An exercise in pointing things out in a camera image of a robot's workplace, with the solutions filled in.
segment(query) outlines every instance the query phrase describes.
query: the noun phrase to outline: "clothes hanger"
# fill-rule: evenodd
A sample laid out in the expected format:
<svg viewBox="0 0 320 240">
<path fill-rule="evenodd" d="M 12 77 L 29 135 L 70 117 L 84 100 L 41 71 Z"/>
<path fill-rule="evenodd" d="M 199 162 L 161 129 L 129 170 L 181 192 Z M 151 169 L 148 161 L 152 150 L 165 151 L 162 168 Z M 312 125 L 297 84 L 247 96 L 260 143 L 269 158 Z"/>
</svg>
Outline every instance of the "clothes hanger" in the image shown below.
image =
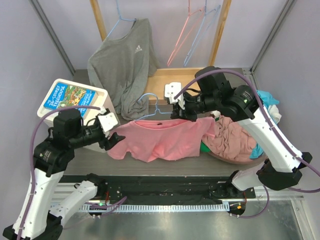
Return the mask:
<svg viewBox="0 0 320 240">
<path fill-rule="evenodd" d="M 118 23 L 123 20 L 123 21 L 127 21 L 127 22 L 135 22 L 137 19 L 127 19 L 127 18 L 123 18 L 120 12 L 120 8 L 119 8 L 119 2 L 118 0 L 115 0 L 116 2 L 116 10 L 118 12 L 118 21 L 116 22 L 116 24 L 113 26 L 113 28 L 111 29 L 111 31 L 109 32 L 109 34 L 106 37 L 109 37 L 110 34 L 113 32 L 113 30 L 116 28 L 116 26 L 118 25 Z"/>
<path fill-rule="evenodd" d="M 143 94 L 143 95 L 138 99 L 138 102 L 141 101 L 141 99 L 142 99 L 144 96 L 146 96 L 146 95 L 155 96 L 155 98 L 156 98 L 156 101 L 155 101 L 155 111 L 154 111 L 153 114 L 149 114 L 149 115 L 142 116 L 142 117 L 138 118 L 136 121 L 145 119 L 145 118 L 147 118 L 147 117 L 155 116 L 155 115 L 157 114 L 157 112 L 160 113 L 160 114 L 172 114 L 172 112 L 162 112 L 162 111 L 159 109 L 159 107 L 158 107 L 158 97 L 157 97 L 157 95 L 155 95 L 154 93 L 149 93 L 149 92 L 148 92 L 148 93 Z"/>
<path fill-rule="evenodd" d="M 218 15 L 218 12 L 219 12 L 220 8 L 221 8 L 221 5 L 219 5 L 218 7 L 214 8 L 214 9 L 212 9 L 211 11 L 207 11 L 207 0 L 205 0 L 204 17 L 203 17 L 203 19 L 202 19 L 200 28 L 199 28 L 199 30 L 198 30 L 198 32 L 197 32 L 197 34 L 196 34 L 196 36 L 195 36 L 195 38 L 194 38 L 194 40 L 193 40 L 193 43 L 192 43 L 192 45 L 191 45 L 191 48 L 190 48 L 188 54 L 186 55 L 186 57 L 185 57 L 185 59 L 184 59 L 184 63 L 183 63 L 183 66 L 184 66 L 184 67 L 187 66 L 190 58 L 192 57 L 192 55 L 194 54 L 196 48 L 198 47 L 199 42 L 200 42 L 201 39 L 204 37 L 204 35 L 207 33 L 207 31 L 209 30 L 209 28 L 211 27 L 211 25 L 215 22 L 216 17 L 217 17 L 217 15 Z M 200 37 L 199 37 L 199 34 L 200 34 L 201 30 L 202 30 L 202 27 L 203 27 L 203 25 L 204 25 L 204 22 L 205 22 L 206 17 L 207 17 L 210 13 L 212 13 L 212 12 L 214 12 L 214 16 L 213 16 L 211 22 L 209 23 L 209 25 L 206 27 L 206 29 L 204 30 L 204 32 L 203 32 L 203 33 L 200 35 Z"/>
<path fill-rule="evenodd" d="M 188 0 L 188 17 L 186 18 L 186 20 L 185 20 L 185 22 L 184 22 L 184 25 L 183 25 L 183 28 L 182 28 L 182 30 L 181 30 L 181 33 L 180 33 L 180 35 L 179 35 L 179 37 L 178 37 L 178 40 L 176 41 L 175 46 L 174 46 L 174 49 L 173 49 L 173 51 L 172 51 L 172 53 L 171 53 L 171 55 L 170 55 L 170 57 L 169 57 L 169 59 L 168 59 L 168 62 L 166 63 L 167 67 L 170 66 L 171 62 L 172 62 L 172 61 L 174 60 L 174 58 L 176 57 L 178 51 L 180 50 L 180 48 L 182 47 L 182 45 L 185 43 L 186 39 L 188 38 L 189 34 L 193 31 L 193 29 L 196 27 L 196 25 L 198 25 L 198 23 L 200 22 L 201 17 L 204 16 L 204 14 L 205 14 L 204 9 L 205 9 L 205 8 L 202 7 L 202 8 L 200 8 L 200 9 L 194 11 L 194 12 L 191 12 L 191 10 L 190 10 L 190 0 Z M 183 41 L 182 41 L 181 44 L 179 45 L 181 36 L 182 36 L 182 34 L 184 33 L 184 31 L 185 31 L 185 28 L 186 28 L 186 26 L 187 26 L 187 23 L 188 23 L 190 17 L 191 17 L 192 15 L 198 13 L 198 12 L 202 12 L 202 14 L 198 17 L 198 19 L 196 20 L 196 22 L 192 25 L 191 29 L 189 30 L 189 32 L 187 33 L 187 35 L 184 37 Z"/>
</svg>

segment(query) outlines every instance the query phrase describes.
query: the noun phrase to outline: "pink hanger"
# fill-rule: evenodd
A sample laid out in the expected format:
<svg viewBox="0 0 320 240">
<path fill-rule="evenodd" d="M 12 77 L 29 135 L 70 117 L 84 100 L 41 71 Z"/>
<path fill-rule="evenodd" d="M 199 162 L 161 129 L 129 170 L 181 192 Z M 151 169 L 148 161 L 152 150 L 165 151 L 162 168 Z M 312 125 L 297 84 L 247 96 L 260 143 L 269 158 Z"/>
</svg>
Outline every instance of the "pink hanger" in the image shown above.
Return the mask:
<svg viewBox="0 0 320 240">
<path fill-rule="evenodd" d="M 181 37 L 182 37 L 182 34 L 183 34 L 184 31 L 185 31 L 185 28 L 186 28 L 186 26 L 187 26 L 187 23 L 188 23 L 188 21 L 189 21 L 189 18 L 190 18 L 192 15 L 196 14 L 197 12 L 202 12 L 202 14 L 198 17 L 197 21 L 192 25 L 192 28 L 189 30 L 189 32 L 187 33 L 187 35 L 184 37 L 183 41 L 182 41 L 181 44 L 179 45 L 180 39 L 181 39 Z M 168 62 L 166 63 L 167 67 L 170 66 L 170 64 L 172 63 L 172 61 L 173 61 L 174 58 L 176 57 L 178 51 L 180 50 L 180 48 L 182 47 L 182 45 L 185 43 L 185 41 L 186 41 L 187 37 L 189 36 L 189 34 L 190 34 L 190 33 L 192 32 L 192 30 L 196 27 L 196 25 L 200 22 L 201 17 L 204 16 L 204 13 L 205 13 L 205 12 L 204 12 L 204 7 L 200 8 L 200 9 L 194 11 L 194 12 L 190 12 L 190 0 L 188 0 L 188 17 L 187 17 L 186 20 L 185 20 L 185 23 L 184 23 L 183 28 L 182 28 L 182 30 L 181 30 L 180 36 L 179 36 L 178 40 L 176 41 L 176 44 L 175 44 L 174 49 L 173 49 L 173 51 L 172 51 L 172 53 L 171 53 L 171 55 L 170 55 L 170 57 L 169 57 L 169 59 L 168 59 Z"/>
</svg>

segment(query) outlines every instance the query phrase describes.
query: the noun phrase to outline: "blue book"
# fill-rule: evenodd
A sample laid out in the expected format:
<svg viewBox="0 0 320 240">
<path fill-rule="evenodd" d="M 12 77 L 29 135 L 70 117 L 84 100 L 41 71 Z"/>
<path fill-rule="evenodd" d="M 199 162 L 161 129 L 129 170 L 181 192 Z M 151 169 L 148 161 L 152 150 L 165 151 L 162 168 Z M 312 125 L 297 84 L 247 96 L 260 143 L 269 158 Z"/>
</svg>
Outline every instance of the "blue book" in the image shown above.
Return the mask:
<svg viewBox="0 0 320 240">
<path fill-rule="evenodd" d="M 97 97 L 95 91 L 83 87 L 58 82 L 44 103 L 47 109 L 60 109 L 69 106 L 89 106 Z M 85 117 L 86 108 L 78 108 L 81 117 Z"/>
</svg>

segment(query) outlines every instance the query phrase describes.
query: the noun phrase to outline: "adidas logo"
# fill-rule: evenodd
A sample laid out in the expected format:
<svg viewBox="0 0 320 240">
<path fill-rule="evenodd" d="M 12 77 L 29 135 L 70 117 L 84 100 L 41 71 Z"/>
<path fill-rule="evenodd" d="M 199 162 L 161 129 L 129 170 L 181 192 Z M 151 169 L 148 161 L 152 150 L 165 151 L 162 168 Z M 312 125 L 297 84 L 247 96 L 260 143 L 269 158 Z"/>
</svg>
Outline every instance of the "adidas logo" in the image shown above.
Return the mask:
<svg viewBox="0 0 320 240">
<path fill-rule="evenodd" d="M 137 52 L 142 51 L 142 48 L 140 47 L 140 45 L 138 45 L 135 49 L 134 54 L 136 54 Z"/>
</svg>

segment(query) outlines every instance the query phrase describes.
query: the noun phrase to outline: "wooden rack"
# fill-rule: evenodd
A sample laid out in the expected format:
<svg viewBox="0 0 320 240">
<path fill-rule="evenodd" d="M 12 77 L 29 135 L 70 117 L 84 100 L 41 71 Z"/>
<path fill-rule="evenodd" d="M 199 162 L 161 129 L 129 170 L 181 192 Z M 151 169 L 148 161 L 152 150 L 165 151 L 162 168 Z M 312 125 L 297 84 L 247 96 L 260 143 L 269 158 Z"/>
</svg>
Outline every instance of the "wooden rack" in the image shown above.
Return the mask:
<svg viewBox="0 0 320 240">
<path fill-rule="evenodd" d="M 232 0 L 223 0 L 217 28 L 216 28 L 213 43 L 212 43 L 208 66 L 213 66 L 215 63 L 218 47 L 219 47 L 220 40 L 226 24 L 231 1 Z M 95 21 L 101 36 L 101 40 L 103 41 L 108 34 L 107 34 L 105 23 L 102 17 L 101 10 L 99 7 L 98 0 L 90 0 L 90 3 L 91 3 L 91 7 L 95 17 Z M 187 83 L 189 83 L 192 79 L 195 78 L 195 73 L 200 69 L 202 68 L 201 67 L 160 68 L 156 71 L 154 76 L 148 78 L 148 82 L 144 92 L 156 94 L 159 97 L 159 103 L 166 104 L 167 102 L 164 100 L 165 84 L 169 84 L 171 82 L 181 82 L 182 86 L 184 87 Z M 194 84 L 192 88 L 197 90 L 199 89 L 197 84 Z M 149 99 L 151 104 L 154 103 L 154 99 L 155 99 L 154 97 L 150 97 Z"/>
</svg>

